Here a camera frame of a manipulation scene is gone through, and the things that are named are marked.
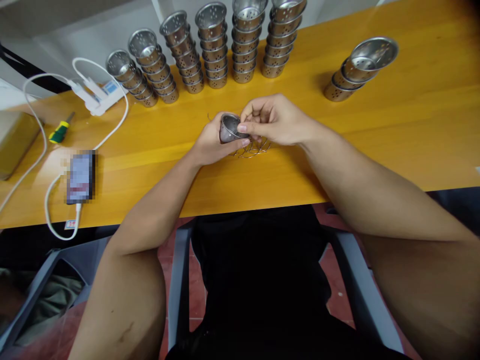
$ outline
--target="hand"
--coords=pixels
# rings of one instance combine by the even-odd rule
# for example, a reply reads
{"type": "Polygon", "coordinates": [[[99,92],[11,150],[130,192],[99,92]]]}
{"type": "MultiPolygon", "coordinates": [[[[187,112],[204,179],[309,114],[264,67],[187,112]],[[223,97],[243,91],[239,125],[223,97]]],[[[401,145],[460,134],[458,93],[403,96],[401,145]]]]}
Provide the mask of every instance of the hand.
{"type": "Polygon", "coordinates": [[[200,133],[195,144],[188,152],[199,166],[216,163],[228,154],[237,151],[250,143],[250,139],[238,139],[226,144],[220,143],[220,121],[225,111],[219,112],[200,133]]]}
{"type": "Polygon", "coordinates": [[[282,94],[250,100],[240,114],[237,130],[256,141],[264,136],[280,145],[296,145],[315,135],[321,125],[282,94]]]}

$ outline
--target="stack of metal cups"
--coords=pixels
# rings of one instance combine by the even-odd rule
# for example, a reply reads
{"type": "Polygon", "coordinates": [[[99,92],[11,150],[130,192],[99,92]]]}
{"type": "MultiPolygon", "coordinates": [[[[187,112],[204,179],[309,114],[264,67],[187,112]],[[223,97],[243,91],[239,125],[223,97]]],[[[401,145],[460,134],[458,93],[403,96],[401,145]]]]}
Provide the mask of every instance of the stack of metal cups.
{"type": "Polygon", "coordinates": [[[289,61],[302,23],[307,0],[271,0],[270,23],[261,73],[266,78],[280,76],[289,61]]]}
{"type": "Polygon", "coordinates": [[[187,13],[183,10],[169,15],[160,26],[166,45],[175,58],[183,84],[190,94],[198,94],[204,88],[202,63],[195,49],[196,43],[190,34],[187,13]]]}
{"type": "Polygon", "coordinates": [[[159,97],[126,50],[118,49],[106,59],[105,68],[143,106],[154,106],[159,97]]]}
{"type": "Polygon", "coordinates": [[[155,33],[148,28],[135,31],[128,39],[128,51],[136,58],[153,90],[163,102],[171,104],[177,101],[179,91],[155,33]]]}
{"type": "Polygon", "coordinates": [[[195,15],[206,81],[213,89],[223,88],[227,83],[229,48],[226,15],[227,7],[221,2],[210,2],[195,15]]]}
{"type": "Polygon", "coordinates": [[[268,0],[233,0],[231,57],[233,78],[237,83],[248,83],[254,77],[267,2],[268,0]]]}
{"type": "Polygon", "coordinates": [[[372,37],[361,42],[331,77],[325,97],[334,102],[348,99],[390,65],[398,53],[397,42],[389,37],[372,37]]]}

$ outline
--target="floor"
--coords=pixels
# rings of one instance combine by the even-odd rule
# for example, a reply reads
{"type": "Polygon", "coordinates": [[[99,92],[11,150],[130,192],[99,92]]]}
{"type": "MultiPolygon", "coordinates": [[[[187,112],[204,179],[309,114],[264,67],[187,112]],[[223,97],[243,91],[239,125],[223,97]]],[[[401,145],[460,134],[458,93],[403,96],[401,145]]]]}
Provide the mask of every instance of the floor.
{"type": "MultiPolygon", "coordinates": [[[[338,215],[327,214],[327,209],[331,205],[328,203],[314,204],[315,213],[319,222],[333,228],[348,230],[348,227],[338,215]]],[[[175,229],[192,218],[180,218],[177,220],[175,229]]],[[[158,249],[158,259],[163,268],[166,282],[166,298],[169,298],[170,278],[172,275],[172,260],[174,254],[174,235],[172,233],[168,241],[158,249]]],[[[327,303],[329,312],[355,328],[349,300],[346,294],[345,285],[340,274],[340,269],[335,258],[335,254],[329,245],[320,261],[320,265],[325,272],[331,287],[331,298],[327,303]]],[[[205,304],[207,301],[207,291],[202,280],[200,265],[194,256],[190,247],[189,257],[189,302],[190,302],[190,330],[193,331],[202,322],[205,314],[205,304]]],[[[67,360],[73,345],[75,335],[82,318],[85,303],[71,308],[50,331],[37,339],[34,343],[25,348],[24,352],[17,360],[67,360]]],[[[410,358],[421,359],[410,345],[405,336],[398,329],[402,340],[405,354],[410,358]]],[[[165,332],[161,345],[159,360],[163,360],[168,352],[168,318],[165,323],[165,332]]]]}

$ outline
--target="smartphone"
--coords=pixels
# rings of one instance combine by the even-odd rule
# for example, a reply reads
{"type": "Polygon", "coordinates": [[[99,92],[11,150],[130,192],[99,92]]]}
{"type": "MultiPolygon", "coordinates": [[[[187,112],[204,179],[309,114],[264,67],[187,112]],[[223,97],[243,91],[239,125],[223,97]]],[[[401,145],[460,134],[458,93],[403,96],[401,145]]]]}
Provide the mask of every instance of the smartphone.
{"type": "Polygon", "coordinates": [[[95,190],[95,173],[97,167],[95,151],[81,151],[70,160],[70,171],[66,185],[66,203],[83,204],[92,200],[95,190]]]}

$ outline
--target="wood grain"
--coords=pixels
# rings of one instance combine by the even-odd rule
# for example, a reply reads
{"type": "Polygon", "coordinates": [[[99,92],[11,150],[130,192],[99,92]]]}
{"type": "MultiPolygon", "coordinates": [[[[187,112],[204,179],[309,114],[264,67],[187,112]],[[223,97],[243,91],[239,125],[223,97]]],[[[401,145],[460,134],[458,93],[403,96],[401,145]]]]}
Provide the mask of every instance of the wood grain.
{"type": "MultiPolygon", "coordinates": [[[[480,186],[480,29],[466,0],[402,0],[299,31],[283,74],[260,72],[260,42],[253,80],[237,84],[231,74],[222,89],[180,98],[152,108],[133,104],[124,125],[100,149],[97,193],[83,207],[80,227],[118,224],[129,209],[192,146],[207,114],[240,113],[252,98],[283,93],[308,115],[343,134],[374,160],[425,191],[480,186]],[[396,39],[395,62],[345,102],[322,94],[332,74],[359,42],[372,36],[396,39]]],[[[52,179],[65,171],[71,154],[91,149],[120,120],[120,101],[102,117],[91,117],[71,92],[38,101],[48,124],[76,111],[62,146],[49,151],[0,215],[0,228],[45,222],[43,201],[52,179]]],[[[38,138],[0,197],[42,150],[38,138]]],[[[64,204],[65,180],[50,197],[54,222],[73,219],[64,204]]],[[[307,160],[295,147],[273,146],[250,159],[228,156],[199,172],[181,216],[235,212],[326,201],[307,160]]]]}

